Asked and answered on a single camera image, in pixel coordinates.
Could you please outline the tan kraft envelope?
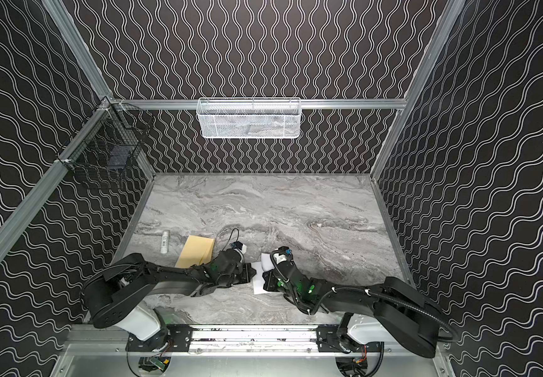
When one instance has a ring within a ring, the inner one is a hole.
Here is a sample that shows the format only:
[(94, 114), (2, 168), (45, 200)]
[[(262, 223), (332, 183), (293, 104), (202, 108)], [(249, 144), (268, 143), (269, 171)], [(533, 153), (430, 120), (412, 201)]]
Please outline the tan kraft envelope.
[(206, 237), (189, 236), (180, 257), (175, 263), (176, 268), (187, 269), (193, 265), (203, 265), (213, 259), (215, 240)]

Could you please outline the blue floral letter paper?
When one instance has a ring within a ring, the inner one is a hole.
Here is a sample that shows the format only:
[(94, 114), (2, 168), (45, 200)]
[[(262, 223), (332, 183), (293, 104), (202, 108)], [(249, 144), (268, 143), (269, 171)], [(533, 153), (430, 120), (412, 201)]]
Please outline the blue floral letter paper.
[(272, 271), (274, 265), (269, 254), (263, 253), (260, 255), (258, 262), (253, 262), (251, 267), (256, 271), (252, 278), (252, 289), (255, 295), (277, 293), (278, 289), (274, 286), (272, 279)]

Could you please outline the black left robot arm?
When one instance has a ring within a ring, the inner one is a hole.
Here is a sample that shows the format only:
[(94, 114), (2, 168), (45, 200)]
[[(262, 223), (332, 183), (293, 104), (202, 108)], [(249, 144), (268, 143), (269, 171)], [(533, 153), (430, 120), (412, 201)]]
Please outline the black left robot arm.
[(81, 289), (81, 299), (95, 328), (118, 327), (145, 342), (163, 329), (160, 316), (145, 304), (147, 297), (201, 297), (247, 284), (256, 274), (237, 248), (221, 251), (211, 262), (188, 268), (158, 265), (133, 253), (90, 278)]

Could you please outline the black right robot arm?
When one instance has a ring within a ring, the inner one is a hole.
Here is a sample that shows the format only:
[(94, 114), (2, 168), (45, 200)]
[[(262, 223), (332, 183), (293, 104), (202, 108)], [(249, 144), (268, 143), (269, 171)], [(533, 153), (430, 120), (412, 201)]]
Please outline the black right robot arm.
[(398, 344), (423, 358), (434, 358), (439, 342), (460, 340), (435, 304), (394, 276), (382, 284), (342, 285), (301, 273), (287, 247), (271, 252), (270, 259), (273, 269), (266, 281), (305, 315), (324, 310), (373, 317)]

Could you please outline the small glue stick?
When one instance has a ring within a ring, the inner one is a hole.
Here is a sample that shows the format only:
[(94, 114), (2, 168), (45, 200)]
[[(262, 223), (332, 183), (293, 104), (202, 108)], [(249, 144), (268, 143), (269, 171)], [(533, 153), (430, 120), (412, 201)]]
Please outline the small glue stick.
[(165, 230), (161, 235), (161, 254), (169, 252), (169, 231)]

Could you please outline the aluminium back crossbar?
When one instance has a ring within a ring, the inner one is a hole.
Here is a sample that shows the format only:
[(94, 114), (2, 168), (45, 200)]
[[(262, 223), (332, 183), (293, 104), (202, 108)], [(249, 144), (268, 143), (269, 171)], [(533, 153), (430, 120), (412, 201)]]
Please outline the aluminium back crossbar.
[(205, 108), (297, 108), (316, 109), (397, 109), (406, 108), (405, 99), (298, 99), (298, 98), (200, 98), (198, 100), (115, 100), (115, 104), (133, 106), (144, 110), (197, 110)]

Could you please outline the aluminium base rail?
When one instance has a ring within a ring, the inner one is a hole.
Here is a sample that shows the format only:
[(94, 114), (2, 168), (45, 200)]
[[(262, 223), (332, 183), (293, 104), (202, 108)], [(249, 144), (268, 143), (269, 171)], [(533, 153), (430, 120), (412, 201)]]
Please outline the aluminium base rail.
[(83, 356), (178, 355), (190, 357), (357, 356), (367, 349), (389, 355), (418, 356), (398, 343), (376, 320), (360, 317), (345, 325), (169, 325), (149, 341), (120, 328), (80, 325), (70, 332), (65, 352)]

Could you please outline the aluminium left side rail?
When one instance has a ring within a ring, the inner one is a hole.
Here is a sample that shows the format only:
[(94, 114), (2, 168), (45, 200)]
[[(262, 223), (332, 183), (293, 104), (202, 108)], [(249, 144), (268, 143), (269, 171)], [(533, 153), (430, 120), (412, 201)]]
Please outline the aluminium left side rail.
[(29, 227), (54, 190), (68, 174), (67, 163), (73, 155), (79, 152), (80, 147), (87, 142), (91, 134), (100, 128), (100, 122), (108, 114), (110, 107), (111, 104), (108, 100), (101, 101), (81, 130), (59, 153), (26, 198), (20, 202), (11, 216), (3, 223), (0, 228), (0, 263), (7, 257), (20, 236)]

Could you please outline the aluminium corner post left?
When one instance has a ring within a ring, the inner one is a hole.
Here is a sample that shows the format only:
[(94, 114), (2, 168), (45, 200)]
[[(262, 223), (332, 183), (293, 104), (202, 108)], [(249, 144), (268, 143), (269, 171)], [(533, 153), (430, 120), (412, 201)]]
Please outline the aluminium corner post left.
[(100, 99), (111, 99), (113, 97), (113, 92), (106, 83), (101, 70), (95, 63), (86, 42), (84, 42), (84, 39), (63, 1), (43, 0), (43, 6), (76, 58), (77, 64), (87, 77), (93, 91), (95, 91)]

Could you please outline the aluminium corner post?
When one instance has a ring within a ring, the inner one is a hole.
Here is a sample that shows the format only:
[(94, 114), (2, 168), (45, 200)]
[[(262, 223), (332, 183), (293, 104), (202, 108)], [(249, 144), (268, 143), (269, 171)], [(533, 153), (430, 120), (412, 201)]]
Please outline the aluminium corner post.
[(373, 182), (377, 182), (381, 177), (382, 171), (389, 160), (392, 150), (395, 148), (399, 136), (402, 133), (409, 116), (413, 112), (414, 107), (422, 94), (425, 83), (432, 73), (450, 32), (463, 11), (465, 4), (466, 1), (464, 0), (447, 1), (444, 12), (436, 23), (432, 38), (429, 41), (429, 45), (423, 54), (418, 69), (414, 74), (411, 85), (404, 98), (405, 107), (398, 111), (370, 172), (370, 177)]
[(106, 83), (101, 70), (95, 63), (86, 42), (84, 42), (84, 39), (63, 1), (43, 0), (43, 6), (76, 58), (77, 64), (87, 77), (93, 91), (95, 91), (100, 99), (111, 99), (113, 97), (113, 92)]

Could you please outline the aluminium corner post right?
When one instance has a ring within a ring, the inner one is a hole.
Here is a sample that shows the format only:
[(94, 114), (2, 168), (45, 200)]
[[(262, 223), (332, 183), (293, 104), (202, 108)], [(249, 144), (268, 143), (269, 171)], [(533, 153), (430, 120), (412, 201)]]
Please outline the aluminium corner post right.
[(413, 112), (414, 107), (422, 94), (425, 83), (432, 73), (450, 32), (463, 11), (465, 4), (466, 1), (464, 0), (447, 1), (444, 12), (436, 23), (432, 38), (429, 41), (429, 45), (423, 54), (418, 69), (414, 74), (411, 85), (404, 98), (405, 107), (398, 111), (370, 172), (370, 177), (373, 182), (377, 182), (381, 177), (382, 171), (389, 160), (392, 150), (395, 148), (399, 136), (402, 133), (409, 116)]

